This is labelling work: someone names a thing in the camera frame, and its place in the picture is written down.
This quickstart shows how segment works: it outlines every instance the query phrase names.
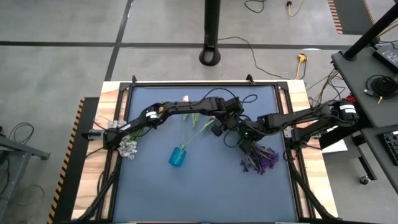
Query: concrete floor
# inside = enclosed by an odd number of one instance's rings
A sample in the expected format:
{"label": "concrete floor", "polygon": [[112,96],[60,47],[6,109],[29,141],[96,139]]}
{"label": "concrete floor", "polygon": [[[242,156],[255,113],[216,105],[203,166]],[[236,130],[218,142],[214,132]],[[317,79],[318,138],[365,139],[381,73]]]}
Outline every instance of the concrete floor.
{"label": "concrete floor", "polygon": [[[0,40],[53,42],[114,42],[127,0],[2,0],[0,1]],[[392,0],[368,0],[375,19],[392,5]],[[223,0],[220,37],[240,36],[254,44],[350,45],[359,36],[338,35],[326,0],[307,0],[297,17],[287,16],[285,1],[266,1],[261,14],[248,11],[240,0]],[[123,42],[203,41],[204,1],[134,0]],[[384,40],[398,39],[398,29]],[[242,43],[233,39],[223,42]],[[21,188],[39,184],[45,198],[28,208],[11,206],[8,223],[29,220],[45,223],[68,136],[79,99],[99,96],[112,48],[102,47],[6,47],[0,46],[0,125],[5,133],[20,122],[35,126],[30,146],[50,151],[48,161],[32,159]],[[198,61],[199,49],[121,48],[112,80],[230,80],[274,79],[256,70],[249,49],[221,49],[222,61],[204,67]],[[308,56],[308,86],[328,75],[330,55],[336,50],[255,50],[258,65],[271,73],[295,75],[297,55]],[[335,85],[345,84],[335,80]],[[312,88],[314,97],[322,84]],[[335,97],[328,88],[324,100]],[[378,166],[369,153],[374,166]],[[393,223],[397,220],[398,197],[385,176],[368,186],[359,185],[363,170],[358,162],[326,166],[340,217],[348,220]],[[23,201],[37,198],[26,190]]]}

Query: blue mat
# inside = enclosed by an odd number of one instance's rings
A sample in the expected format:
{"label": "blue mat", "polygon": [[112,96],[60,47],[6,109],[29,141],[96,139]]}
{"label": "blue mat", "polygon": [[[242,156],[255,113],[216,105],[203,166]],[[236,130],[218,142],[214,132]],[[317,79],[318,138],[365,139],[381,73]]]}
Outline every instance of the blue mat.
{"label": "blue mat", "polygon": [[[253,103],[244,104],[251,119],[276,113],[277,105],[272,86],[226,87],[242,100],[257,94]],[[149,105],[161,101],[200,100],[212,87],[203,88],[143,88],[135,87],[130,119],[136,118]],[[230,99],[223,90],[209,96]],[[251,170],[243,172],[243,158],[238,149],[224,145],[223,136],[216,137],[209,129],[190,143],[180,168],[172,167],[169,157],[175,146],[182,143],[182,115],[175,115],[157,130],[141,138],[133,161],[124,158],[115,204],[114,222],[294,222],[296,221],[289,170],[282,158],[282,134],[263,138],[263,146],[279,153],[279,162],[264,175]],[[208,121],[200,115],[192,130],[189,118],[185,124],[185,139],[194,136]],[[230,145],[236,143],[228,136]]]}

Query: metal frame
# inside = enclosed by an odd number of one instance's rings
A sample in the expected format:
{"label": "metal frame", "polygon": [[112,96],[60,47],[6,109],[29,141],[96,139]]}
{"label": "metal frame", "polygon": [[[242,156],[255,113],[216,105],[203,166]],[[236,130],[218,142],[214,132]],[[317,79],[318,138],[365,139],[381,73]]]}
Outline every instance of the metal frame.
{"label": "metal frame", "polygon": [[[169,86],[169,87],[186,87],[186,86],[273,86],[274,90],[275,90],[275,97],[276,97],[276,102],[277,102],[277,108],[278,111],[283,111],[283,107],[282,107],[282,103],[281,103],[281,95],[280,95],[280,91],[284,92],[285,98],[286,98],[286,103],[287,103],[287,108],[288,108],[288,112],[291,113],[293,112],[292,109],[292,104],[291,104],[291,100],[290,100],[290,95],[289,95],[289,88],[287,85],[287,82],[256,82],[254,83],[251,76],[249,75],[246,81],[207,81],[207,82],[203,82],[203,81],[187,81],[187,82],[137,82],[136,78],[133,76],[132,78],[132,82],[131,83],[120,83],[119,86],[119,93],[118,93],[118,100],[116,102],[116,108],[115,108],[115,114],[114,114],[114,118],[118,119],[119,118],[119,114],[120,114],[120,108],[121,108],[121,103],[122,103],[122,98],[123,98],[123,94],[124,91],[127,90],[128,91],[128,95],[127,95],[127,102],[126,102],[126,109],[124,111],[124,120],[128,120],[128,112],[131,108],[131,98],[132,98],[132,94],[133,94],[133,89],[135,87],[165,87],[165,86]],[[287,138],[283,135],[284,138],[284,142],[287,142]],[[108,179],[108,175],[109,175],[109,171],[110,171],[110,163],[112,160],[112,151],[108,151],[107,156],[106,156],[106,161],[105,161],[105,167],[104,167],[104,177],[103,177],[103,181],[102,183],[105,183]],[[300,169],[300,173],[303,177],[304,182],[308,185],[308,177],[307,177],[307,173],[305,170],[305,164],[304,164],[304,159],[303,159],[303,155],[302,152],[298,153],[298,163],[299,163],[299,169]],[[118,154],[118,157],[116,159],[116,165],[114,170],[116,171],[115,174],[115,179],[114,179],[114,183],[113,183],[113,187],[112,187],[112,191],[111,191],[111,198],[110,198],[110,202],[109,202],[109,210],[108,210],[108,217],[107,218],[102,218],[102,209],[103,209],[103,201],[101,202],[100,207],[97,210],[97,214],[96,214],[96,220],[95,222],[101,223],[104,221],[107,221],[108,223],[112,223],[113,222],[113,217],[114,217],[114,206],[115,206],[115,202],[116,202],[116,195],[118,193],[118,183],[119,183],[119,174],[120,174],[120,169],[121,169],[121,163],[122,163],[122,157],[120,156],[120,154]],[[302,204],[300,201],[300,194],[299,194],[299,187],[297,182],[295,181],[293,175],[292,175],[292,170],[290,169],[290,167],[288,166],[288,164],[286,164],[289,172],[290,172],[290,183],[292,185],[292,193],[293,193],[293,200],[294,200],[294,206],[295,206],[295,210],[296,210],[296,216],[297,216],[297,221],[303,217],[303,208],[302,208]],[[312,204],[310,203],[309,199],[307,199],[306,201],[307,203],[307,207],[308,207],[308,211],[309,211],[309,215],[310,218],[315,218],[315,212],[313,209]]]}

